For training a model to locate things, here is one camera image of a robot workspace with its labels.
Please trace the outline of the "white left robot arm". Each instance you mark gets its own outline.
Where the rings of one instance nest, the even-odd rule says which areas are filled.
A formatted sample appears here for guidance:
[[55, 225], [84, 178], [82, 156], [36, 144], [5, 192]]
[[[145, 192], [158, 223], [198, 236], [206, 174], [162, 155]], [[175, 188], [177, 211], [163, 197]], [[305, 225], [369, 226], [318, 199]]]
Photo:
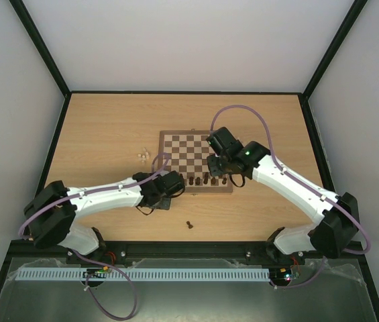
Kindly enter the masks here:
[[37, 249], [61, 246], [91, 255], [102, 247], [95, 227], [80, 225], [83, 217], [120, 208], [168, 210], [171, 200], [185, 191], [184, 178], [173, 170], [143, 173], [111, 184], [85, 188], [66, 187], [61, 180], [46, 186], [25, 206], [20, 234]]

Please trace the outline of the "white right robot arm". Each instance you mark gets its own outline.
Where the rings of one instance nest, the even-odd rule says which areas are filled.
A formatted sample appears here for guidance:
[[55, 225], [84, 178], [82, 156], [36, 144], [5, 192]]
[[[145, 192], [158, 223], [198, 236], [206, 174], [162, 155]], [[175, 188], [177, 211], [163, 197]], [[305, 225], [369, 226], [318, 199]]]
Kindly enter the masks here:
[[207, 157], [211, 176], [241, 175], [264, 184], [296, 205], [309, 219], [308, 225], [279, 228], [267, 246], [271, 261], [283, 262], [290, 254], [316, 250], [327, 258], [338, 258], [358, 232], [358, 202], [344, 193], [328, 191], [275, 159], [258, 142], [246, 146], [221, 127], [206, 139], [214, 153]]

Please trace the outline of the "wooden chess board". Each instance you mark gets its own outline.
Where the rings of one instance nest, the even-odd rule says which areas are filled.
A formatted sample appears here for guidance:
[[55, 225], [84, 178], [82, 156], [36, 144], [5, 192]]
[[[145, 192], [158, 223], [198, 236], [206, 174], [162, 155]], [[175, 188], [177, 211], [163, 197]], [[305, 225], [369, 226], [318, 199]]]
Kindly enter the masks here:
[[[170, 161], [165, 167], [166, 171], [176, 171], [181, 175], [185, 184], [185, 192], [190, 194], [200, 193], [232, 193], [233, 185], [227, 176], [216, 176], [216, 184], [211, 184], [213, 176], [210, 175], [207, 157], [214, 151], [207, 142], [208, 130], [163, 130], [160, 132], [158, 152], [168, 154]], [[209, 173], [209, 182], [203, 184], [204, 173]], [[188, 184], [193, 177], [193, 185]], [[201, 184], [195, 185], [197, 177], [201, 178]]]

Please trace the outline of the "light chess pieces left pile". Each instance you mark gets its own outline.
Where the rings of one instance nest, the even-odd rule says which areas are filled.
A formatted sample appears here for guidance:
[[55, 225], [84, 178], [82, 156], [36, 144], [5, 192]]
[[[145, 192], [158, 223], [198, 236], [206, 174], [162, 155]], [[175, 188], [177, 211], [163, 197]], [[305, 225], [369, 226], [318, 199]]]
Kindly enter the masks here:
[[146, 164], [150, 160], [150, 157], [151, 153], [146, 147], [143, 147], [137, 154], [137, 158], [141, 164]]

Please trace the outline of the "black enclosure frame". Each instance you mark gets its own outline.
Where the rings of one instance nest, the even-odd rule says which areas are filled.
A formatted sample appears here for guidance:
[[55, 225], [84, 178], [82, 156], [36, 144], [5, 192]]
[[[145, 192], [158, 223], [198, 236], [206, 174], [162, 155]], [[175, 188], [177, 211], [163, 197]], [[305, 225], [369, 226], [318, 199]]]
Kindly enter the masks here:
[[[68, 86], [65, 84], [64, 79], [60, 71], [58, 70], [55, 61], [53, 60], [50, 51], [47, 49], [45, 42], [43, 41], [27, 7], [23, 1], [11, 1], [11, 6], [15, 13], [17, 14], [20, 22], [23, 24], [28, 35], [32, 39], [35, 47], [37, 48], [40, 56], [46, 63], [46, 66], [52, 73], [52, 76], [57, 81], [60, 90], [64, 95], [64, 103], [58, 118], [58, 123], [56, 129], [54, 130], [54, 136], [52, 138], [52, 143], [48, 150], [48, 155], [44, 163], [42, 174], [38, 183], [37, 189], [40, 191], [45, 183], [46, 177], [50, 171], [52, 164], [52, 159], [58, 145], [58, 139], [64, 125], [64, 120], [66, 113], [68, 111], [68, 106], [72, 96], [76, 94], [75, 91], [71, 91]], [[365, 1], [354, 1], [346, 14], [343, 22], [341, 23], [337, 33], [335, 34], [332, 43], [328, 47], [324, 57], [319, 63], [314, 76], [309, 81], [309, 84], [303, 93], [299, 93], [297, 96], [299, 98], [299, 104], [301, 106], [301, 111], [305, 120], [307, 127], [307, 133], [309, 135], [314, 156], [316, 159], [317, 166], [319, 168], [319, 174], [321, 176], [321, 181], [323, 185], [329, 189], [333, 189], [334, 185], [331, 178], [331, 173], [327, 166], [326, 153], [322, 151], [320, 135], [317, 129], [315, 128], [315, 120], [311, 110], [309, 109], [309, 95], [313, 93], [315, 86], [321, 80], [321, 77], [327, 70], [330, 62], [338, 51], [339, 47], [345, 40], [345, 37], [348, 35], [349, 31], [355, 24], [357, 18], [365, 7]], [[169, 152], [171, 150], [171, 143], [177, 142], [182, 143], [187, 141], [189, 138], [195, 139], [197, 143], [202, 145], [206, 144], [205, 138], [209, 135], [209, 130], [195, 130], [195, 129], [186, 129], [186, 130], [164, 130], [161, 131], [158, 135], [159, 137], [159, 151], [160, 152]], [[230, 254], [233, 250], [240, 250], [246, 243], [236, 242], [236, 241], [227, 241], [227, 242], [195, 242], [195, 241], [184, 241], [184, 242], [153, 242], [153, 241], [141, 241], [141, 242], [127, 242], [127, 246], [131, 250], [139, 250], [141, 254], [152, 254], [153, 250], [171, 250], [176, 248], [179, 255], [195, 255], [200, 254], [204, 250], [210, 250], [211, 254], [223, 258], [224, 255]], [[17, 255], [28, 255], [28, 243], [22, 240], [12, 241], [6, 255], [6, 259], [0, 270], [0, 294], [2, 288], [4, 287], [5, 275], [9, 271], [10, 260]], [[368, 267], [367, 260], [365, 256], [357, 256], [357, 260], [362, 269], [362, 276], [364, 277], [365, 282], [368, 284], [368, 294], [370, 297], [370, 302], [372, 305], [372, 311], [375, 315], [375, 319], [379, 321], [379, 297], [372, 279], [370, 269]]]

